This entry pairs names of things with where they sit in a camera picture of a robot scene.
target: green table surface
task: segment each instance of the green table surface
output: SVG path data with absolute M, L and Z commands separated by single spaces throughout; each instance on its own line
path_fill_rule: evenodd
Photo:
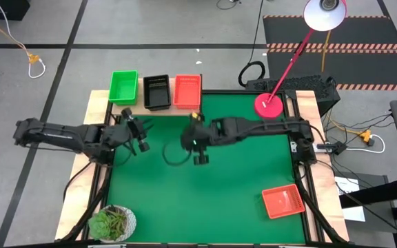
M 255 95 L 204 94 L 205 119 L 242 116 L 258 119 Z M 286 135 L 247 138 L 224 147 L 209 147 L 210 163 L 192 158 L 173 167 L 162 159 L 169 142 L 170 161 L 186 157 L 179 136 L 186 116 L 151 116 L 150 150 L 128 156 L 116 151 L 108 204 L 122 205 L 136 215 L 128 242 L 304 243 L 301 215 L 269 219 L 261 192 L 294 183 Z

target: pink disc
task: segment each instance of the pink disc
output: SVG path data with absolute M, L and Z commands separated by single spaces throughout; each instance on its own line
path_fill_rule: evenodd
M 261 118 L 276 118 L 283 112 L 283 102 L 278 96 L 272 97 L 272 100 L 267 103 L 270 93 L 263 93 L 255 99 L 255 112 Z

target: pink lamp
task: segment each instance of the pink lamp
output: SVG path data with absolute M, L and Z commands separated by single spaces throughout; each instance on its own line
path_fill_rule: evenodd
M 304 8 L 304 20 L 310 27 L 303 42 L 298 46 L 290 60 L 289 65 L 276 84 L 272 93 L 263 93 L 255 99 L 254 107 L 261 118 L 276 118 L 283 112 L 283 102 L 276 95 L 287 74 L 303 53 L 312 33 L 316 31 L 328 31 L 338 27 L 347 14 L 345 0 L 310 0 Z

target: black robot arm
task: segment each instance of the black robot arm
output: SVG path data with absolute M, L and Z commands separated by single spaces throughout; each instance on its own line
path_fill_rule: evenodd
M 125 125 L 91 124 L 69 126 L 43 123 L 35 118 L 28 118 L 17 122 L 17 129 L 13 135 L 14 144 L 27 146 L 32 143 L 47 143 L 70 149 L 76 153 L 84 153 L 94 163 L 109 164 L 112 161 L 113 149 L 136 139 L 141 152 L 149 150 L 145 142 L 148 129 L 144 122 L 132 116 L 131 110 L 122 111 Z M 128 146 L 136 155 L 134 148 Z
M 296 157 L 303 162 L 312 164 L 316 161 L 310 124 L 301 118 L 249 121 L 240 117 L 227 117 L 211 120 L 207 127 L 203 125 L 203 121 L 203 115 L 192 114 L 190 125 L 181 135 L 182 148 L 189 152 L 198 152 L 198 156 L 194 157 L 196 165 L 209 162 L 209 157 L 204 154 L 208 146 L 230 145 L 249 136 L 275 134 L 289 134 L 297 144 Z

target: white pot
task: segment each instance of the white pot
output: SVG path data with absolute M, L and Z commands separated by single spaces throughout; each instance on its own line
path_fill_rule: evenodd
M 129 210 L 126 207 L 118 206 L 118 205 L 113 205 L 117 209 L 121 210 L 127 218 L 125 219 L 125 231 L 123 232 L 122 235 L 120 235 L 116 240 L 105 240 L 101 239 L 102 242 L 104 243 L 114 243 L 114 242 L 122 242 L 129 238 L 134 230 L 136 229 L 137 221 L 136 221 L 136 216 L 133 214 L 131 210 Z

